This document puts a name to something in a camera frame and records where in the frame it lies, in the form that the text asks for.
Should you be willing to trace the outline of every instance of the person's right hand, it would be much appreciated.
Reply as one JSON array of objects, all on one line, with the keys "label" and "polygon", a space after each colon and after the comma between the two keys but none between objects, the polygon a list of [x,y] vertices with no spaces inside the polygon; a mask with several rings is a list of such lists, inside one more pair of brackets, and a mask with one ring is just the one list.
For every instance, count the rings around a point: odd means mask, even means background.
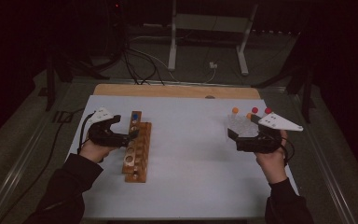
[{"label": "person's right hand", "polygon": [[[282,146],[286,144],[287,132],[281,130]],[[256,161],[261,166],[267,181],[270,184],[276,184],[287,179],[284,171],[284,151],[280,147],[271,153],[255,153]]]}]

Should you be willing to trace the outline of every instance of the white controller part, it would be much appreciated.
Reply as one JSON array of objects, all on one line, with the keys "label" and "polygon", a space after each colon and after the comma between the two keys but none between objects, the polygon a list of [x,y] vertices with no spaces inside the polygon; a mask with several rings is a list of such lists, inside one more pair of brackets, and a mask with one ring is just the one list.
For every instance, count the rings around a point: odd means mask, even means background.
[{"label": "white controller part", "polygon": [[258,123],[263,126],[269,127],[271,129],[298,131],[298,132],[302,132],[304,130],[302,126],[294,124],[292,121],[288,119],[284,119],[283,117],[275,113],[270,113],[266,115],[264,118],[260,119]]},{"label": "white controller part", "polygon": [[105,107],[100,107],[97,111],[95,111],[91,118],[89,118],[88,123],[97,123],[112,118],[112,113],[110,113]]}]

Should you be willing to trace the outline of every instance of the hand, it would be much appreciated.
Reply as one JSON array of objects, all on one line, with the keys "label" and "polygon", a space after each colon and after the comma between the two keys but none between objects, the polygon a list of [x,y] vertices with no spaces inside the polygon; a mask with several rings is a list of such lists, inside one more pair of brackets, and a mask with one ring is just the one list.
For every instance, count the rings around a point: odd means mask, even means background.
[{"label": "hand", "polygon": [[103,158],[109,155],[109,152],[117,149],[117,147],[102,147],[94,144],[91,140],[86,141],[80,150],[79,155],[93,161],[100,162]]},{"label": "hand", "polygon": [[[286,144],[287,132],[281,130],[282,146]],[[280,147],[271,153],[255,153],[256,161],[261,166],[267,181],[270,184],[276,184],[282,182],[287,178],[284,171],[284,151]]]}]

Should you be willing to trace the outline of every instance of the metal frame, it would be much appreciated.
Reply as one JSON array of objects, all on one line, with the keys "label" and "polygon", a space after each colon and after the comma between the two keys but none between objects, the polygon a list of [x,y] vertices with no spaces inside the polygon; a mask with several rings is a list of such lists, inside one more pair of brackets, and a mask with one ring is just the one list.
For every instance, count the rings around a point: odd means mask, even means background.
[{"label": "metal frame", "polygon": [[[248,41],[249,35],[252,30],[253,20],[255,18],[255,13],[257,12],[257,7],[258,7],[257,4],[253,5],[251,15],[247,19],[245,19],[245,18],[230,18],[230,17],[216,17],[216,20],[219,19],[222,23],[225,23],[225,24],[220,27],[216,27],[215,25],[213,26],[214,31],[226,31],[226,32],[230,31],[230,32],[243,33],[242,42],[236,47],[236,51],[238,54],[238,61],[240,63],[240,68],[241,68],[241,74],[243,76],[249,75],[248,66],[246,64],[246,60],[245,60],[245,56],[244,56],[243,52],[245,50],[246,43]],[[172,0],[172,36],[171,36],[170,58],[168,60],[168,70],[171,72],[175,70],[175,66],[176,66],[176,50],[177,50],[176,29],[182,28],[182,29],[210,30],[210,29],[202,28],[202,24],[200,24],[198,27],[195,27],[197,25],[194,25],[194,24],[186,25],[183,23],[179,23],[178,16],[180,16],[181,18],[187,18],[187,19],[190,19],[193,17],[193,18],[206,20],[208,18],[208,16],[178,14],[176,11],[176,0]],[[232,22],[232,21],[238,21],[239,23],[242,22],[244,27],[230,26],[229,22]]]}]

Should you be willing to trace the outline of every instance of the person's left hand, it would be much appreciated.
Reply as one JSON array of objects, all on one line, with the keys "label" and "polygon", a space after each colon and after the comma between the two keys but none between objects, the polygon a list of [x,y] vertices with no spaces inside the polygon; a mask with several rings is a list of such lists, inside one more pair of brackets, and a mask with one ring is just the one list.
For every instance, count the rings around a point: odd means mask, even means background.
[{"label": "person's left hand", "polygon": [[79,155],[93,161],[100,162],[103,158],[109,155],[109,152],[117,149],[117,147],[102,147],[94,144],[91,140],[86,141],[80,150]]}]

